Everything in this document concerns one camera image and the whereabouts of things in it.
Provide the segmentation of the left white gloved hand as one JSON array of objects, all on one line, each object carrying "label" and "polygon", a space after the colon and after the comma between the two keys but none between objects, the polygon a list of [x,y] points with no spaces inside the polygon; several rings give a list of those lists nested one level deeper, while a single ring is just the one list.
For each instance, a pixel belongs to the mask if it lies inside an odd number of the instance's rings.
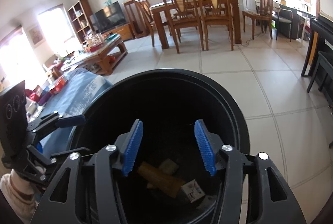
[{"label": "left white gloved hand", "polygon": [[22,223],[30,223],[38,206],[30,182],[22,179],[14,169],[1,178],[1,192]]}]

